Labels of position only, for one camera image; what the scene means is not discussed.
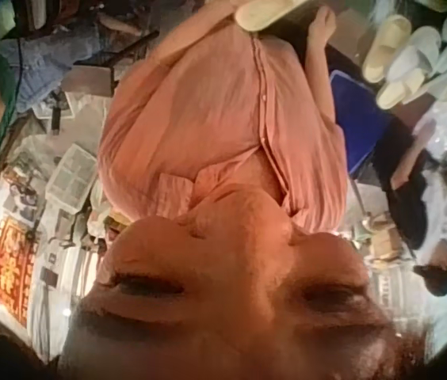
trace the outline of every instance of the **pink shirt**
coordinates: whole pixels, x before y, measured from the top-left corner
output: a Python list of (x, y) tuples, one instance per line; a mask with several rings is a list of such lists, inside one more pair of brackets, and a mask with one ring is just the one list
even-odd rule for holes
[(109, 201), (131, 220), (173, 219), (236, 177), (273, 178), (282, 207), (307, 232), (333, 230), (345, 210), (341, 128), (317, 109), (288, 43), (235, 25), (172, 67), (146, 58), (127, 73), (99, 167)]

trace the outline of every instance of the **jeans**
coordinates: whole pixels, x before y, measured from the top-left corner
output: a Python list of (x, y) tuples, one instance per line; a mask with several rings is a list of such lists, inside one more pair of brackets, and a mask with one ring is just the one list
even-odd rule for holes
[(100, 50), (100, 37), (94, 25), (36, 40), (21, 39), (22, 65), (17, 40), (0, 41), (0, 55), (9, 62), (16, 81), (21, 80), (16, 110), (25, 112), (42, 101), (59, 86), (75, 62), (88, 59)]

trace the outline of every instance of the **red sign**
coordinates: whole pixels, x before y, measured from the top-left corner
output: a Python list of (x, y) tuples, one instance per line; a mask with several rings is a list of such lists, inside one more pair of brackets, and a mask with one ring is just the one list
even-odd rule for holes
[(38, 241), (12, 218), (0, 222), (0, 303), (24, 327), (28, 312), (33, 262)]

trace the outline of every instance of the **poster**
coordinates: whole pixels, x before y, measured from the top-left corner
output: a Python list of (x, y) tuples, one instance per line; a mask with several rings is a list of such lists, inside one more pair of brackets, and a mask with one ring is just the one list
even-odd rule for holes
[(26, 327), (33, 263), (38, 241), (13, 218), (0, 222), (0, 303)]

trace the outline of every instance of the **white basket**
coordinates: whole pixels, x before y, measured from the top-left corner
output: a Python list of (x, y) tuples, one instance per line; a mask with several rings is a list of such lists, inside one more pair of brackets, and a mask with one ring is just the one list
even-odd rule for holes
[(46, 200), (69, 214), (76, 214), (85, 203), (97, 178), (97, 159), (72, 144), (46, 186)]

